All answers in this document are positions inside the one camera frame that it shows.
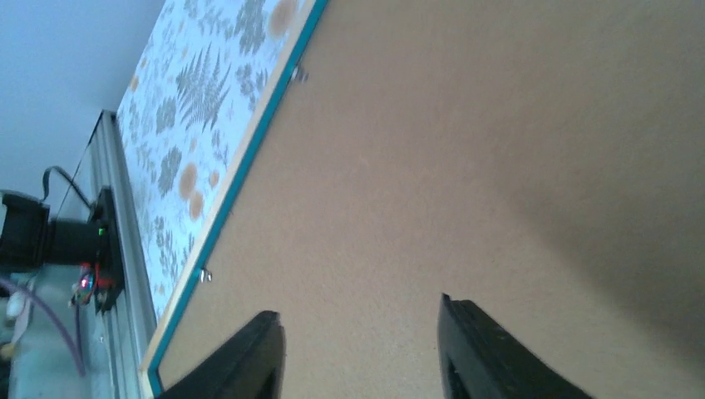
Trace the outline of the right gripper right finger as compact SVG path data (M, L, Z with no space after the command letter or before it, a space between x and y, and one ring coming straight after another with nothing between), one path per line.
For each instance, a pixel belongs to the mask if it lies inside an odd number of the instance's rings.
M589 397L471 300L442 294L437 341L445 398Z

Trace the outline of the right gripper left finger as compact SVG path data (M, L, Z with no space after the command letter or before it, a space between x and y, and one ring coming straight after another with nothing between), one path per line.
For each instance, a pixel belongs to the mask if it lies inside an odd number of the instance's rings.
M279 313L262 311L161 399L275 399L281 396L285 333Z

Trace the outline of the teal and wood picture frame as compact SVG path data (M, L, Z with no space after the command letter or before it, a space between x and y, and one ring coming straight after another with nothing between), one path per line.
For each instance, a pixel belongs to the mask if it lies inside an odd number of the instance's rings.
M158 371L161 361L196 286L210 278L206 267L207 261L279 103L291 81L303 81L307 78L307 74L298 63L326 7L323 1L309 2L312 4L310 12L304 21L295 24L294 33L285 44L283 60L277 63L274 75L259 99L244 138L226 170L223 184L205 217L203 229L194 241L165 311L160 316L156 316L156 329L140 367L141 390L148 398L155 398L163 392L164 387Z

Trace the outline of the brown backing board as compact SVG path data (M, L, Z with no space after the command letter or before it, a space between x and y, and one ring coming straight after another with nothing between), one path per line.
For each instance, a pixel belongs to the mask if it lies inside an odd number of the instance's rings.
M160 365L439 398L441 295L597 398L704 395L704 4L332 1Z

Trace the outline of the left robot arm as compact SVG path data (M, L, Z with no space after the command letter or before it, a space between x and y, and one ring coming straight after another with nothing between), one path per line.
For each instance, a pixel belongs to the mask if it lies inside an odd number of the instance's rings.
M1 232L1 270L28 273L44 264L94 263L108 247L111 220L105 207L95 208L86 221L52 218L38 199L3 191L6 208Z

